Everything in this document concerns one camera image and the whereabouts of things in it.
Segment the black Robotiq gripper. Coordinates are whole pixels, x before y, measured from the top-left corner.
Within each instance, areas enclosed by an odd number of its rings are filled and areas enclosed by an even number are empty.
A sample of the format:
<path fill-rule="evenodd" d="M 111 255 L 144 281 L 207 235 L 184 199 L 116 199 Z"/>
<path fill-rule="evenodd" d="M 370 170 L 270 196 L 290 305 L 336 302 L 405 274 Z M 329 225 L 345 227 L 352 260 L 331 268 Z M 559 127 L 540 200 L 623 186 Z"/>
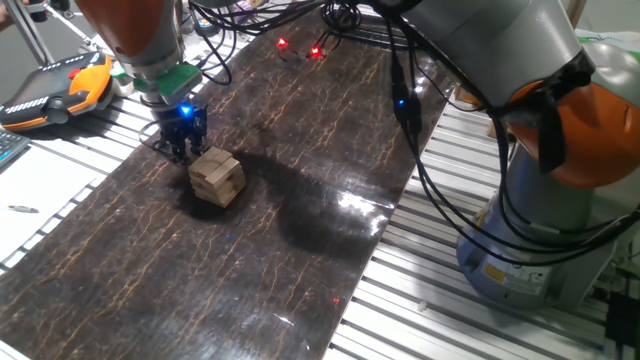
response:
<path fill-rule="evenodd" d="M 208 150 L 207 107 L 182 102 L 172 108 L 153 110 L 152 115 L 160 127 L 159 153 L 169 162 L 180 167 L 187 167 L 189 162 L 185 147 L 172 143 L 189 140 L 191 153 L 196 156 Z"/>

